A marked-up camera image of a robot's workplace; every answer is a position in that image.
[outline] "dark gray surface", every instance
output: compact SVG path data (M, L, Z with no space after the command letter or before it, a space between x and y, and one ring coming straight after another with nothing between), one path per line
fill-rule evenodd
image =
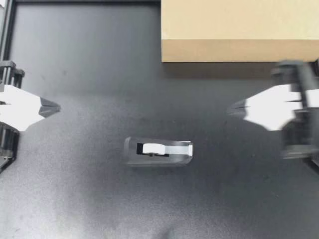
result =
M319 175L226 115L272 85L273 64L162 64L158 4L20 5L11 59L62 112L0 175L1 239L318 237ZM128 136L191 140L194 158L127 168Z

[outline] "black tabletop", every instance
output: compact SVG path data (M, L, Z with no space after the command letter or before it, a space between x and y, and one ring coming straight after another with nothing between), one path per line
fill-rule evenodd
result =
M10 58L62 112L0 175L0 238L319 236L319 175L278 132L226 115L272 63L161 63L160 5L20 4ZM128 136L191 140L182 168L128 168Z

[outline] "metal frame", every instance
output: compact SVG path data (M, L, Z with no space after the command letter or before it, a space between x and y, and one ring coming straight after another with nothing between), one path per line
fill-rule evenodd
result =
M0 29L0 90L4 84L21 87L24 72L9 59L16 7L22 3L95 3L95 2L157 2L160 0L6 0ZM15 161L19 133L0 123L0 173Z
M17 3L94 3L94 2L158 2L160 0L6 0L4 7L3 20L0 30L0 61L9 60L10 40L13 30L15 10Z

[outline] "cardboard box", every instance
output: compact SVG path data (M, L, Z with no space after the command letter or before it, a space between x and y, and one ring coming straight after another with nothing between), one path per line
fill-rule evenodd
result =
M161 0L163 62L319 58L319 0Z

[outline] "brown box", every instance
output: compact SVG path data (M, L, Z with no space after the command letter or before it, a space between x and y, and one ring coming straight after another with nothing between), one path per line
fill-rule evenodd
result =
M163 62L319 58L319 0L161 0Z

